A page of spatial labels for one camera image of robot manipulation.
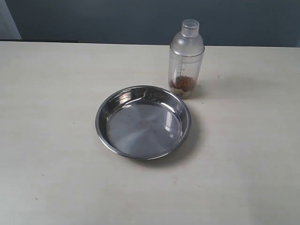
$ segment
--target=dark background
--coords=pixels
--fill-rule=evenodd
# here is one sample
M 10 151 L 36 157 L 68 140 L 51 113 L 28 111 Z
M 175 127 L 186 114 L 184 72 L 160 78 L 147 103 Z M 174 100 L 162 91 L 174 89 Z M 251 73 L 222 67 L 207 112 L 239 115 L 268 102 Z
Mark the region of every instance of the dark background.
M 300 0 L 6 0 L 24 40 L 168 45 L 196 19 L 206 45 L 297 46 Z

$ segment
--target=stainless steel bowl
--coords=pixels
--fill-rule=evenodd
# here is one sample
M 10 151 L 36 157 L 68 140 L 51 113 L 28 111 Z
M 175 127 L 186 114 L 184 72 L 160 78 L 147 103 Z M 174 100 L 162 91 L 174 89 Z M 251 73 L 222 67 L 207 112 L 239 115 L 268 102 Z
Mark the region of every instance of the stainless steel bowl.
M 191 115 L 171 92 L 152 86 L 119 90 L 100 106 L 96 130 L 113 152 L 132 159 L 165 156 L 187 138 Z

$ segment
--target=gray wall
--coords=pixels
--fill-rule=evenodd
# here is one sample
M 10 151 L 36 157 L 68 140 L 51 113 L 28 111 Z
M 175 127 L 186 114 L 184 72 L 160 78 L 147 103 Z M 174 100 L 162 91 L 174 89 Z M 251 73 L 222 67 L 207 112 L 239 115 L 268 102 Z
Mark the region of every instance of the gray wall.
M 23 39 L 164 44 L 197 19 L 206 45 L 296 46 L 300 0 L 6 0 Z

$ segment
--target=clear plastic shaker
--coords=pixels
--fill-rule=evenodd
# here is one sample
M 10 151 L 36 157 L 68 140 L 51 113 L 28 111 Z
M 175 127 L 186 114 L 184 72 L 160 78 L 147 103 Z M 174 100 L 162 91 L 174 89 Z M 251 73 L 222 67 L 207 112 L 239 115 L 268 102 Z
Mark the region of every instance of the clear plastic shaker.
M 170 44 L 168 74 L 169 90 L 180 98 L 187 98 L 195 88 L 204 50 L 199 22 L 184 20 Z

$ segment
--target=tabletop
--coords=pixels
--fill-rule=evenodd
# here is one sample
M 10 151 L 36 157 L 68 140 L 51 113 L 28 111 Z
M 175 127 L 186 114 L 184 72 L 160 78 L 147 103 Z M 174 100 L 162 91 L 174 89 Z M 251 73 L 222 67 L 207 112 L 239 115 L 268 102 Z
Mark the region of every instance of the tabletop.
M 0 42 L 0 224 L 295 225 L 300 49 L 207 46 L 169 156 L 109 151 L 112 93 L 167 88 L 168 46 Z

